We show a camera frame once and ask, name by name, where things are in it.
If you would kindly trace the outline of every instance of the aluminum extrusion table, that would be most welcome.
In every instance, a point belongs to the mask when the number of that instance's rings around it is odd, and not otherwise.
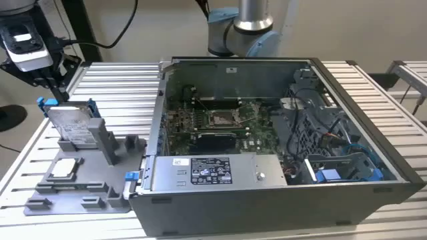
[[[407,162],[427,181],[427,129],[357,65],[323,62]],[[149,137],[158,84],[157,63],[93,63],[81,67],[72,101],[93,98],[117,137]],[[24,204],[58,151],[58,133],[45,119],[0,181],[0,236],[13,239],[142,239],[133,211],[124,214],[24,216]],[[427,188],[404,203],[383,206],[359,225],[189,237],[221,239],[427,239]]]

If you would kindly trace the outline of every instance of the motherboard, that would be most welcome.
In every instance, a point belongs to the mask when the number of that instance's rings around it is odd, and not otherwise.
[[[172,156],[240,154],[283,155],[269,109],[259,99],[197,100],[166,112]]]

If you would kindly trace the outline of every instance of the blue clip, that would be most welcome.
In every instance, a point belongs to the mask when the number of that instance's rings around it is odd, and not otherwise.
[[[368,182],[380,181],[380,180],[383,180],[383,178],[384,178],[384,175],[381,173],[381,170],[375,168],[372,171],[372,175],[367,178],[367,181]]]
[[[323,169],[315,173],[315,178],[317,179],[317,183],[333,182],[336,180],[341,180],[340,174],[336,169]]]
[[[37,98],[37,106],[38,106],[45,118],[48,117],[48,113],[45,111],[45,106],[46,107],[53,107],[53,106],[57,106],[57,105],[58,105],[58,101],[56,99],[53,99],[53,98],[49,98],[46,101],[45,101],[42,96],[40,96]]]
[[[93,117],[100,118],[101,115],[100,115],[98,107],[96,106],[96,102],[92,100],[92,98],[88,99],[86,105],[92,110]]]
[[[140,173],[137,171],[128,171],[124,175],[126,182],[136,182],[140,179]]]

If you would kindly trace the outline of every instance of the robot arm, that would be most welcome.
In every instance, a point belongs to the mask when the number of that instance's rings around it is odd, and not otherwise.
[[[238,8],[213,9],[208,16],[208,51],[214,56],[271,57],[276,53],[279,33],[272,31],[273,19],[267,12],[267,0],[238,0]],[[66,102],[65,87],[81,59],[64,53],[64,46],[90,44],[112,48],[121,39],[137,10],[133,11],[118,37],[110,45],[54,37],[37,0],[1,0],[0,47],[6,60],[1,70],[30,86],[50,89],[58,102]]]
[[[6,53],[1,70],[30,86],[50,89],[56,100],[66,102],[65,87],[81,59],[64,53],[64,40],[54,37],[36,0],[1,0],[0,38]]]

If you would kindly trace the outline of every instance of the warning label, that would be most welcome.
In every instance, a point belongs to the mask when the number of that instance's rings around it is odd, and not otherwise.
[[[190,183],[232,184],[232,167],[228,157],[208,157],[190,159]]]

